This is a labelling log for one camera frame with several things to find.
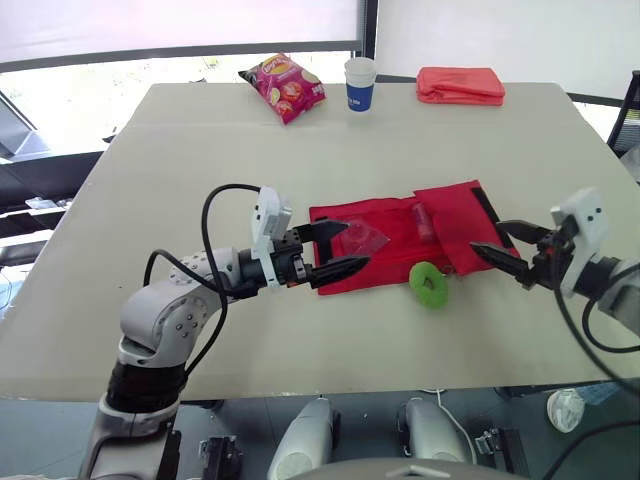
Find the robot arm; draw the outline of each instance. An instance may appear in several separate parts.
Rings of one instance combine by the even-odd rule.
[[[598,308],[640,336],[640,268],[638,261],[599,255],[607,231],[602,200],[595,188],[577,192],[551,210],[556,224],[550,230],[522,220],[499,222],[505,233],[536,245],[533,266],[507,250],[488,243],[472,243],[473,250],[494,267],[513,275],[523,287],[553,289],[551,262],[559,255],[564,296],[578,293],[598,303]],[[620,272],[635,268],[610,285]]]
[[[336,258],[318,267],[304,263],[303,243],[325,248],[348,224],[323,220],[287,230],[290,216],[286,199],[263,187],[251,220],[253,248],[214,251],[230,302],[255,296],[265,286],[308,282],[317,288],[367,264],[366,256]],[[213,277],[204,251],[183,258],[182,264],[205,280]],[[186,362],[220,306],[217,292],[175,267],[126,302],[117,362],[98,404],[79,479],[175,477],[179,438],[172,427],[187,381]]]

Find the blue label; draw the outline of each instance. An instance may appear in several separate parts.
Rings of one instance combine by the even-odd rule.
[[[359,88],[347,84],[347,104],[351,110],[364,112],[371,107],[373,97],[373,85]]]

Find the chair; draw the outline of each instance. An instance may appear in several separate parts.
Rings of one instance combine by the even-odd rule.
[[[618,120],[607,141],[607,145],[618,157],[640,145],[640,70],[634,70],[632,75]]]

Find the small pink item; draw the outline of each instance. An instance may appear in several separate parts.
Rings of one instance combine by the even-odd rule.
[[[502,105],[504,86],[490,68],[422,67],[416,78],[425,103]]]

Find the clear plastic bag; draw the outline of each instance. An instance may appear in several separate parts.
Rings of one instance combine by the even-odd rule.
[[[347,222],[349,228],[336,237],[345,255],[372,256],[390,241],[384,233],[362,219],[354,218]]]

